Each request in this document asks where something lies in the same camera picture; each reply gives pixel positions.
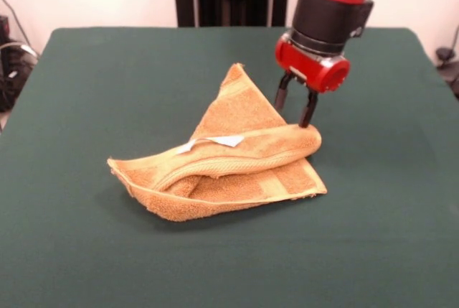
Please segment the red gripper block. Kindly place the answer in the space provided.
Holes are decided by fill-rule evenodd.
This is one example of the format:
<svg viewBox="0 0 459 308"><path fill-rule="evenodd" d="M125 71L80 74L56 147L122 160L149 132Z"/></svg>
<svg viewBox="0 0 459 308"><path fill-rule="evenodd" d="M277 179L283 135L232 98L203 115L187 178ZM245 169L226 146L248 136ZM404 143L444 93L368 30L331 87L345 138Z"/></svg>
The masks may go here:
<svg viewBox="0 0 459 308"><path fill-rule="evenodd" d="M324 57L302 50L296 46L288 33L284 33L277 41L275 58L287 73L280 79L274 107L277 111L283 109L288 85L293 79L291 73L302 78L308 86L308 102L298 125L307 128L318 103L318 93L337 90L349 74L350 62L342 55Z"/></svg>

